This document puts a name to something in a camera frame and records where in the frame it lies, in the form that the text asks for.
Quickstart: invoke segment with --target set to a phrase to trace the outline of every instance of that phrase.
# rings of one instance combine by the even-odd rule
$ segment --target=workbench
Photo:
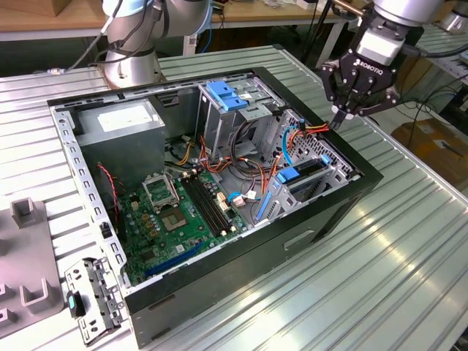
[[[354,0],[353,4],[363,6],[361,0]],[[219,15],[213,15],[211,25],[212,29],[309,25],[313,13],[313,10],[304,10],[293,4],[273,8],[262,0],[252,3],[231,2],[225,5],[224,20]],[[317,11],[315,23],[320,14]],[[0,8],[0,41],[95,37],[104,22],[105,16],[99,0],[72,0],[55,18]],[[331,12],[328,14],[325,23],[332,23],[333,28],[320,55],[319,64],[330,56],[346,22]],[[184,38],[184,55],[195,53],[196,38],[196,35]]]
[[[161,66],[168,80],[264,66],[317,115],[332,116],[320,80],[284,50],[165,58]],[[0,79],[0,206],[46,202],[64,294],[64,271],[100,250],[45,101],[106,89],[95,68]],[[346,121],[339,134],[384,175],[376,189],[329,236],[145,350],[450,349],[468,325],[467,199],[370,121]],[[0,340],[0,349],[81,343],[65,309]],[[135,348],[126,320],[90,350]]]

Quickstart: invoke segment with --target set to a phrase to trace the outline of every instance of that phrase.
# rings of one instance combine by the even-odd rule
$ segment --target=blue component
[[[70,309],[74,309],[75,308],[75,297],[73,295],[69,296],[68,297],[68,307]]]
[[[287,163],[289,163],[290,165],[293,163],[293,161],[291,161],[291,158],[290,158],[290,155],[287,153],[287,139],[286,139],[286,136],[287,136],[287,133],[291,130],[291,129],[296,129],[296,127],[294,126],[291,126],[291,127],[288,127],[284,130],[284,133],[283,133],[283,141],[282,141],[282,151],[283,151],[283,154],[284,154],[284,159],[286,160]]]
[[[207,83],[206,88],[226,111],[238,110],[249,104],[235,93],[235,89],[223,81]]]
[[[230,203],[232,200],[234,200],[234,197],[241,196],[240,192],[234,192],[231,195],[227,197],[227,201]]]
[[[294,178],[297,178],[299,176],[299,172],[295,170],[294,167],[289,167],[289,168],[280,170],[279,175],[283,176],[283,178],[286,179],[286,181],[291,181]]]
[[[330,159],[330,157],[328,157],[327,155],[322,154],[321,157],[322,157],[323,163],[325,163],[327,166],[331,163],[331,159]]]
[[[193,257],[197,254],[198,249],[203,245],[204,243],[201,242],[194,247],[192,247],[189,251],[184,252],[183,254],[180,254],[179,256],[175,256],[171,258],[170,260],[167,260],[166,262],[160,263],[158,265],[155,265],[154,267],[151,267],[145,271],[145,276],[148,278],[149,276],[153,276],[154,274],[161,273],[165,271],[166,269],[169,269],[173,267],[174,265],[177,265],[185,260],[188,260],[190,257]]]
[[[278,173],[278,174],[276,175],[276,177],[278,178],[278,180],[279,180],[279,182],[280,182],[281,184],[284,184],[284,183],[287,182],[287,179],[286,179],[281,173]]]
[[[257,221],[260,221],[260,218],[262,218],[263,212],[265,212],[265,208],[268,204],[268,201],[271,199],[271,193],[268,192],[268,194],[265,196],[265,200],[263,201],[262,207],[260,207],[260,210],[258,211],[257,214]]]

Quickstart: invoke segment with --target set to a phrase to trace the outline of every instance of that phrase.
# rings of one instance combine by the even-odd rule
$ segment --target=metal table surface
[[[468,33],[453,35],[438,26],[429,25],[424,27],[424,34],[419,39],[418,47],[428,52],[438,53],[460,48],[467,42]],[[468,83],[468,65],[460,61],[459,55],[429,58],[429,61],[454,78],[464,77],[461,82]]]
[[[265,66],[331,117],[316,76],[272,47],[161,63],[169,79]],[[105,89],[95,69],[0,80],[0,206],[25,196],[46,202],[62,281],[99,250],[45,100]],[[377,188],[323,241],[145,350],[450,348],[468,325],[467,200],[371,122],[355,118],[339,132],[385,176]],[[0,341],[1,350],[81,348],[66,309]],[[135,348],[127,320],[91,350]]]

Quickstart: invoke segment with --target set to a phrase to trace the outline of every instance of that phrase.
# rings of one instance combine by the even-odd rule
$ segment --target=red cable
[[[116,212],[116,222],[117,222],[117,194],[116,194],[116,186],[114,185],[114,180],[110,175],[109,171],[106,170],[103,166],[97,165],[97,167],[102,170],[106,176],[109,178],[110,185],[112,186],[112,196],[114,197],[114,211]]]

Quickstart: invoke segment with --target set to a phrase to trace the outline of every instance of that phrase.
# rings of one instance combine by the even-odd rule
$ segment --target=connector
[[[235,207],[242,207],[242,206],[245,206],[246,205],[246,202],[244,201],[244,199],[242,198],[242,196],[237,196],[237,197],[234,197],[233,198],[233,205]]]

